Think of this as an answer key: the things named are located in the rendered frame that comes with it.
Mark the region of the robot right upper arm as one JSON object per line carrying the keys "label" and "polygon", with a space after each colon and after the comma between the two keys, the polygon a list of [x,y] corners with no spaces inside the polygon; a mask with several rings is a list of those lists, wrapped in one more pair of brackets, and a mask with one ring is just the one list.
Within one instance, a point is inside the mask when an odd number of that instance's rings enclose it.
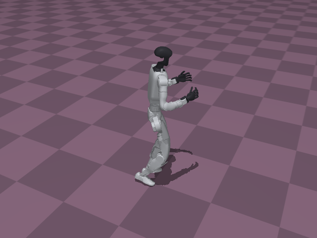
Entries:
{"label": "robot right upper arm", "polygon": [[165,76],[160,75],[158,77],[157,85],[159,88],[159,108],[162,111],[165,111],[163,106],[165,103],[167,103],[166,99],[167,99],[168,79]]}

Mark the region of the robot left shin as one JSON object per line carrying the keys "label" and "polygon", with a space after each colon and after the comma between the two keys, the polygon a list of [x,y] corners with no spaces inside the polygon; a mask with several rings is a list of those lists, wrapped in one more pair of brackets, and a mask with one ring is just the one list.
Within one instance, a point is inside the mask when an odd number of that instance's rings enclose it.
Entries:
{"label": "robot left shin", "polygon": [[[152,148],[152,151],[150,153],[150,159],[149,159],[149,162],[148,164],[157,156],[157,154],[161,152],[160,148],[157,148],[156,145],[154,144],[153,148]],[[147,164],[147,165],[148,165]],[[146,166],[148,167],[148,166]]]}

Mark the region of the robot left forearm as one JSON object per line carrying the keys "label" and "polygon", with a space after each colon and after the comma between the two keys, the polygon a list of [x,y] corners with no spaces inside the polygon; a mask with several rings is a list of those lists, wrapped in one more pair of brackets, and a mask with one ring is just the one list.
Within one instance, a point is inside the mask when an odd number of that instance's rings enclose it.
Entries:
{"label": "robot left forearm", "polygon": [[168,79],[168,86],[171,86],[171,85],[176,84],[176,83],[177,83],[176,79],[173,79],[173,80]]}

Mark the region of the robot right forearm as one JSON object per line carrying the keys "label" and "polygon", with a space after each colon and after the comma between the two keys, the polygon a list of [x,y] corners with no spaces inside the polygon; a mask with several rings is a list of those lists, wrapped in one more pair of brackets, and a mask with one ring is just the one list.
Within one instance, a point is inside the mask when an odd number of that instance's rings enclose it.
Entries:
{"label": "robot right forearm", "polygon": [[185,104],[187,104],[186,98],[183,100],[165,103],[163,107],[166,111],[173,111],[174,109],[181,108]]}

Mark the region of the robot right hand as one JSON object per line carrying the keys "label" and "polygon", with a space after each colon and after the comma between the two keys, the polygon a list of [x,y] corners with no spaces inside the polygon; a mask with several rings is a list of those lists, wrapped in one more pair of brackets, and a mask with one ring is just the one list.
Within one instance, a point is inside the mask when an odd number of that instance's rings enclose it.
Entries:
{"label": "robot right hand", "polygon": [[195,87],[195,90],[193,92],[192,92],[192,89],[193,89],[193,87],[191,87],[191,90],[187,94],[187,96],[182,97],[180,100],[183,100],[183,99],[186,98],[187,103],[188,103],[189,101],[192,101],[192,100],[195,100],[196,98],[198,98],[199,97],[199,95],[198,95],[199,93],[198,93],[197,88]]}

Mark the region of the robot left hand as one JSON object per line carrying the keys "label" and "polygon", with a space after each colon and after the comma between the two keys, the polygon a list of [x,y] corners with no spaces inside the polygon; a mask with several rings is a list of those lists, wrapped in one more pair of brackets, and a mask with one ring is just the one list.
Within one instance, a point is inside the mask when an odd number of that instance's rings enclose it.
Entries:
{"label": "robot left hand", "polygon": [[[181,74],[178,75],[178,77],[174,77],[174,78],[172,78],[171,80],[176,79],[176,82],[177,82],[177,83],[179,83],[179,82],[186,82],[186,81],[192,81],[192,80],[191,80],[192,77],[191,77],[190,73],[188,72],[188,73],[183,74],[184,72],[185,72],[185,71],[182,71]],[[187,75],[187,74],[189,74],[189,75]],[[187,77],[187,76],[189,76],[189,77]],[[191,78],[191,79],[189,79],[189,78]],[[176,84],[177,84],[177,83],[176,83]]]}

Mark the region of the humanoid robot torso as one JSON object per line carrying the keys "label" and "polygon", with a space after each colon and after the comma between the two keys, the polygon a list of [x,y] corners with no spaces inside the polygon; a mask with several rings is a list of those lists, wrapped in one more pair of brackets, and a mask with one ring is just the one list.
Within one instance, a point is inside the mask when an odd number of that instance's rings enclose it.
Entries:
{"label": "humanoid robot torso", "polygon": [[[148,107],[148,120],[152,122],[152,118],[158,117],[161,119],[161,110],[159,108],[159,88],[157,85],[158,76],[163,75],[168,79],[167,72],[164,68],[161,68],[161,72],[154,72],[153,65],[149,73],[149,82],[148,82],[148,99],[150,106]],[[165,71],[163,71],[163,69]]]}

